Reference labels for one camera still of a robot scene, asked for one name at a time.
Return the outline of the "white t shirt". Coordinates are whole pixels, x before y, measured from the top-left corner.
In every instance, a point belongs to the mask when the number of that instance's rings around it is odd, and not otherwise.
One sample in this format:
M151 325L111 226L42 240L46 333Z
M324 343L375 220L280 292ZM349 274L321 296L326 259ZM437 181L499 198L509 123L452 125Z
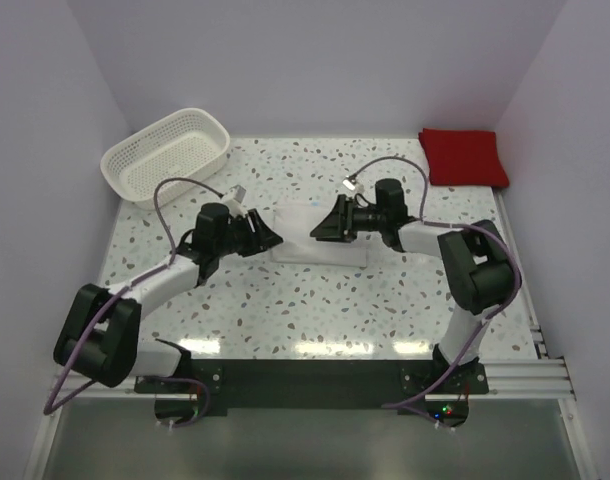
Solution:
M276 205L272 229L283 242L271 249L271 260L280 264L366 267L368 250L362 240L345 244L317 241L310 236L328 213L328 208L316 202Z

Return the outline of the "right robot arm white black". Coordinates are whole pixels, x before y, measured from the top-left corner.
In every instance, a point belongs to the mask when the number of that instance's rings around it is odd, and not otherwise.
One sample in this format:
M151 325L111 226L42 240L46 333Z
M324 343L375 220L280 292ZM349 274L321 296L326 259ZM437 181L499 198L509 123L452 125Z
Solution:
M375 201L365 206L339 195L310 236L319 242L351 243L360 232L379 233L393 251L442 262L455 307L434 347L430 379L437 390L454 392L466 380L464 367L478 361L489 321L512 303L522 285L516 261L494 223L447 224L414 217L401 183L382 179L375 185Z

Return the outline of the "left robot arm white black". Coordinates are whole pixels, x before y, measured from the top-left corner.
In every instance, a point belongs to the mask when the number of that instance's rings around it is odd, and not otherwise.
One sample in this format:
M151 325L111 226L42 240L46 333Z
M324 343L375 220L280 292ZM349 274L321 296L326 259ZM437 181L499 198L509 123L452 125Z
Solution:
M106 387L139 376L156 377L170 392L185 390L192 380L192 368L184 362L188 352L169 341L141 342L141 322L178 295L205 285L222 258L254 256L282 242L255 209L234 216L221 203L203 205L171 261L122 283L79 289L54 347L55 362Z

